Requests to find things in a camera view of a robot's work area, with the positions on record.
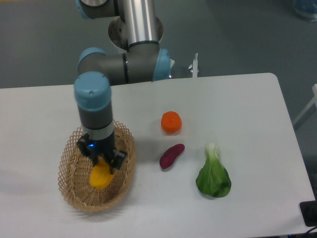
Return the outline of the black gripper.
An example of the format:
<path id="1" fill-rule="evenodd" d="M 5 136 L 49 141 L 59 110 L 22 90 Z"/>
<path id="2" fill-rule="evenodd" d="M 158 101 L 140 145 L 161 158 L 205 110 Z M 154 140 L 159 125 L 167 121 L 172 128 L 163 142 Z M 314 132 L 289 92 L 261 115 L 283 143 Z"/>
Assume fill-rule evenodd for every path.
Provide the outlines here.
<path id="1" fill-rule="evenodd" d="M 93 140 L 89 134 L 85 133 L 76 142 L 81 154 L 84 157 L 88 157 L 93 166 L 98 162 L 98 156 L 102 156 L 110 166 L 110 173 L 114 174 L 117 170 L 120 170 L 127 152 L 123 150 L 115 149 L 115 137 L 114 132 L 107 138 L 101 140 Z"/>

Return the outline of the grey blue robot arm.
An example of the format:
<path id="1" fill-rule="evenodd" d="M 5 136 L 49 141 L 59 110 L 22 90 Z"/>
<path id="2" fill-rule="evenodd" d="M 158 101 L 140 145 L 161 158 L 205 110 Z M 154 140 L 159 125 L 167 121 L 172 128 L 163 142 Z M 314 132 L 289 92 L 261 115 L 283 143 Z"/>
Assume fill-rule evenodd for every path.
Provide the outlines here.
<path id="1" fill-rule="evenodd" d="M 117 16 L 124 23 L 127 51 L 108 55 L 99 48 L 84 50 L 74 82 L 74 97 L 84 133 L 77 146 L 93 165 L 103 158 L 110 173 L 114 174 L 121 168 L 127 152 L 117 149 L 114 144 L 111 87 L 168 79 L 170 54 L 159 46 L 153 1 L 79 0 L 76 6 L 84 18 Z"/>

